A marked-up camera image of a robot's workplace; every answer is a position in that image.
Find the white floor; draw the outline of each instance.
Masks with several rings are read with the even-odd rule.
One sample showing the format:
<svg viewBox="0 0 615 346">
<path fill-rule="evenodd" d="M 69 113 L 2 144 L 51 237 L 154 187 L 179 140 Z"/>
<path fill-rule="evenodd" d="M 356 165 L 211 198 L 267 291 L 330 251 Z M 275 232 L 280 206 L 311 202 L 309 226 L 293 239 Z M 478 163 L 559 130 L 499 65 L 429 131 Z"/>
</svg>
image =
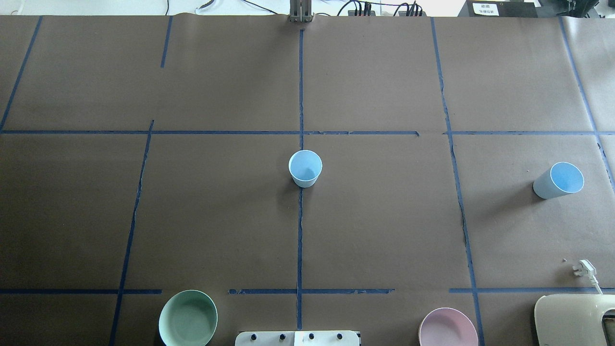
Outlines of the white floor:
<svg viewBox="0 0 615 346">
<path fill-rule="evenodd" d="M 242 0 L 215 0 L 204 10 L 196 10 L 208 0 L 169 0 L 169 14 L 196 13 L 201 15 L 266 15 L 269 12 L 250 5 Z M 255 4 L 277 13 L 288 14 L 288 0 L 251 0 Z M 346 0 L 312 0 L 315 13 L 324 12 L 336 15 Z M 403 0 L 381 1 L 399 4 Z M 456 17 L 464 0 L 421 0 L 418 3 L 430 17 Z M 601 0 L 596 6 L 598 13 L 615 18 L 615 9 Z M 377 15 L 392 15 L 394 6 L 376 6 Z M 164 15 L 166 0 L 2 0 L 0 15 Z"/>
</svg>

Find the blue painter's tape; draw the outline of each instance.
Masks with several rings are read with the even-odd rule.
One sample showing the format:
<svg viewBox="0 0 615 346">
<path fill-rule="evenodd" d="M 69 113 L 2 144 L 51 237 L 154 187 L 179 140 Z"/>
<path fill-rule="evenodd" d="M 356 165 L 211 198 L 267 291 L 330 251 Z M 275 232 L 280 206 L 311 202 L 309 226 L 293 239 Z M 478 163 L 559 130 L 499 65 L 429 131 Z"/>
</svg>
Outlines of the blue painter's tape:
<svg viewBox="0 0 615 346">
<path fill-rule="evenodd" d="M 161 289 L 125 289 L 124 294 L 162 294 Z"/>
<path fill-rule="evenodd" d="M 167 37 L 164 39 L 164 50 L 162 51 L 162 60 L 160 62 L 160 68 L 164 68 L 164 63 L 167 61 L 167 49 L 169 48 L 169 38 L 171 37 L 171 25 L 173 25 L 173 16 L 169 17 L 169 24 L 167 25 Z"/>
<path fill-rule="evenodd" d="M 603 292 L 615 292 L 615 288 L 601 288 Z M 472 293 L 471 288 L 451 288 L 449 293 Z M 477 288 L 478 293 L 593 293 L 593 287 L 524 287 L 524 288 Z"/>
<path fill-rule="evenodd" d="M 117 294 L 117 289 L 0 289 L 0 294 Z M 124 294 L 162 294 L 161 289 L 127 289 Z"/>
<path fill-rule="evenodd" d="M 420 136 L 416 131 L 352 131 L 351 135 L 415 135 Z"/>
<path fill-rule="evenodd" d="M 415 135 L 416 131 L 304 131 L 306 135 Z"/>
<path fill-rule="evenodd" d="M 117 289 L 0 289 L 0 294 L 117 294 Z"/>
<path fill-rule="evenodd" d="M 158 130 L 154 135 L 297 135 L 299 131 L 199 131 L 199 130 Z"/>
<path fill-rule="evenodd" d="M 304 294 L 389 294 L 394 288 L 307 288 L 303 289 Z"/>
<path fill-rule="evenodd" d="M 299 30 L 299 147 L 303 150 L 303 29 Z"/>
<path fill-rule="evenodd" d="M 579 86 L 579 91 L 581 92 L 581 98 L 583 99 L 583 104 L 585 105 L 587 116 L 589 117 L 589 121 L 592 124 L 592 129 L 596 135 L 596 141 L 598 142 L 598 148 L 602 156 L 602 162 L 605 164 L 606 175 L 608 175 L 609 181 L 611 182 L 611 188 L 613 189 L 613 192 L 615 192 L 615 180 L 613 179 L 613 171 L 611 170 L 609 161 L 606 159 L 605 147 L 602 145 L 602 141 L 600 140 L 600 135 L 596 127 L 596 122 L 594 121 L 594 118 L 593 118 L 592 109 L 591 107 L 589 107 L 589 102 L 587 102 L 587 96 L 585 95 L 585 89 L 583 88 L 583 83 L 581 83 L 581 78 L 579 77 L 579 72 L 576 68 L 576 63 L 574 62 L 573 54 L 570 51 L 570 44 L 568 43 L 568 36 L 566 35 L 566 28 L 564 27 L 564 21 L 561 17 L 557 17 L 557 18 L 560 21 L 561 34 L 564 37 L 564 46 L 566 47 L 566 53 L 568 54 L 568 60 L 570 60 L 570 65 L 573 68 L 574 78 L 576 78 L 577 85 Z"/>
<path fill-rule="evenodd" d="M 448 106 L 446 105 L 446 98 L 444 97 L 444 77 L 442 75 L 442 64 L 440 61 L 440 50 L 438 49 L 438 38 L 435 30 L 435 21 L 434 18 L 431 17 L 431 30 L 432 36 L 434 39 L 434 52 L 435 52 L 435 61 L 436 66 L 438 68 L 438 80 L 440 82 L 440 93 L 442 95 L 442 107 L 444 109 L 445 121 L 446 121 L 446 133 L 448 134 L 448 144 L 451 153 L 451 160 L 453 163 L 453 174 L 455 177 L 455 187 L 457 189 L 457 200 L 459 203 L 459 208 L 461 210 L 461 219 L 463 225 L 463 232 L 466 238 L 466 257 L 467 257 L 467 266 L 470 271 L 470 283 L 472 285 L 472 297 L 474 298 L 474 312 L 476 314 L 476 322 L 478 329 L 478 341 L 481 346 L 485 346 L 485 336 L 483 333 L 483 322 L 480 316 L 480 306 L 478 303 L 478 292 L 476 291 L 476 278 L 474 275 L 474 264 L 472 263 L 472 248 L 470 247 L 470 237 L 467 231 L 467 222 L 466 222 L 466 212 L 463 204 L 463 196 L 461 194 L 461 183 L 459 182 L 459 171 L 457 168 L 457 159 L 455 157 L 454 152 L 454 143 L 453 143 L 453 130 L 451 128 L 451 121 L 448 114 Z"/>
<path fill-rule="evenodd" d="M 23 57 L 22 66 L 19 68 L 19 72 L 17 73 L 17 78 L 15 79 L 13 90 L 10 92 L 9 101 L 7 102 L 6 108 L 4 109 L 4 115 L 2 116 L 2 121 L 0 121 L 0 133 L 2 133 L 2 130 L 4 129 L 4 124 L 6 123 L 6 119 L 9 117 L 10 106 L 13 104 L 13 99 L 15 98 L 17 87 L 19 86 L 19 82 L 22 80 L 23 70 L 25 70 L 26 63 L 28 62 L 28 57 L 30 57 L 30 52 L 32 52 L 32 46 L 34 46 L 36 35 L 38 35 L 38 31 L 41 28 L 41 22 L 42 16 L 40 15 L 38 22 L 36 22 L 36 28 L 34 28 L 32 38 L 30 39 L 30 45 L 28 46 L 28 50 L 26 50 L 26 55 Z"/>
<path fill-rule="evenodd" d="M 297 226 L 297 330 L 303 327 L 303 188 L 299 188 L 299 217 Z"/>
<path fill-rule="evenodd" d="M 128 243 L 126 245 L 126 254 L 124 256 L 124 266 L 122 268 L 122 276 L 120 278 L 119 289 L 117 292 L 116 310 L 113 316 L 113 325 L 111 326 L 111 335 L 109 337 L 109 346 L 115 344 L 115 336 L 117 332 L 117 322 L 119 321 L 119 313 L 122 307 L 122 295 L 124 294 L 124 284 L 126 283 L 126 273 L 128 272 L 128 262 L 130 260 L 130 248 L 132 247 L 132 240 L 135 234 L 135 224 L 137 222 L 137 209 L 139 208 L 139 201 L 141 200 L 141 191 L 143 189 L 143 173 L 145 171 L 145 163 L 148 160 L 149 143 L 152 139 L 152 129 L 154 128 L 154 121 L 152 120 L 149 125 L 148 139 L 145 142 L 145 151 L 143 152 L 143 161 L 141 162 L 141 173 L 139 175 L 139 184 L 137 186 L 137 197 L 135 198 L 135 207 L 132 210 L 132 219 L 130 221 L 130 231 L 128 233 Z"/>
<path fill-rule="evenodd" d="M 297 290 L 295 288 L 272 288 L 272 289 L 240 289 L 239 291 L 236 289 L 230 289 L 229 294 L 297 294 Z"/>
<path fill-rule="evenodd" d="M 146 135 L 148 131 L 82 131 L 82 130 L 8 130 L 10 135 Z"/>
<path fill-rule="evenodd" d="M 348 131 L 304 131 L 306 135 L 349 135 Z"/>
<path fill-rule="evenodd" d="M 594 135 L 592 131 L 451 131 L 453 135 Z"/>
<path fill-rule="evenodd" d="M 472 293 L 471 288 L 451 288 L 448 290 L 449 293 Z"/>
<path fill-rule="evenodd" d="M 394 288 L 301 288 L 302 294 L 389 294 Z M 294 288 L 272 289 L 230 289 L 230 295 L 237 294 L 296 294 Z"/>
</svg>

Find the paper cup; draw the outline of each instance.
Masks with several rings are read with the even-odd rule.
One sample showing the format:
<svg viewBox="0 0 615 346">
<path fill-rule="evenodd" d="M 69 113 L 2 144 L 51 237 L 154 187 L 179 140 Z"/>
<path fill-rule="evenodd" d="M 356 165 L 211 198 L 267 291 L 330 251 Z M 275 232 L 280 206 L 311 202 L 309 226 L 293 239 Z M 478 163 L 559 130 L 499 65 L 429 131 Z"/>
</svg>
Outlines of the paper cup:
<svg viewBox="0 0 615 346">
<path fill-rule="evenodd" d="M 550 199 L 577 193 L 585 184 L 583 174 L 573 164 L 558 162 L 534 181 L 538 197 Z"/>
<path fill-rule="evenodd" d="M 288 170 L 295 184 L 299 187 L 310 187 L 322 172 L 320 157 L 310 150 L 300 150 L 288 160 Z"/>
</svg>

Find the white plug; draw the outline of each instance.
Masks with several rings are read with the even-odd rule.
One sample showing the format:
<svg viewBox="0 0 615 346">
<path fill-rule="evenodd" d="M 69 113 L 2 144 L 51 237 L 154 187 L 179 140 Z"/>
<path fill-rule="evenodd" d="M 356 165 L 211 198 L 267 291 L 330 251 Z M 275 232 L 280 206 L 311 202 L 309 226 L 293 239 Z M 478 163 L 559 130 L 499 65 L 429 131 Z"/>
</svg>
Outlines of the white plug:
<svg viewBox="0 0 615 346">
<path fill-rule="evenodd" d="M 579 265 L 573 265 L 574 274 L 576 276 L 588 276 L 589 281 L 598 290 L 599 294 L 602 294 L 600 285 L 598 285 L 598 279 L 596 279 L 596 268 L 586 259 L 579 261 Z"/>
</svg>

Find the white appliance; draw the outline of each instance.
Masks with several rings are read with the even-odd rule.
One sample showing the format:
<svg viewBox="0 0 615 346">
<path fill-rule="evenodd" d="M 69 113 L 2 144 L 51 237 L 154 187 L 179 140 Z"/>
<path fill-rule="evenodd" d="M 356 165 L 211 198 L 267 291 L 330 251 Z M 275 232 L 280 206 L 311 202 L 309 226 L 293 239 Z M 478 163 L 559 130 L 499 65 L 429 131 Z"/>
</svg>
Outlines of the white appliance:
<svg viewBox="0 0 615 346">
<path fill-rule="evenodd" d="M 235 346 L 360 346 L 354 331 L 241 332 Z"/>
<path fill-rule="evenodd" d="M 540 346 L 615 346 L 615 295 L 543 296 L 534 318 Z"/>
</svg>

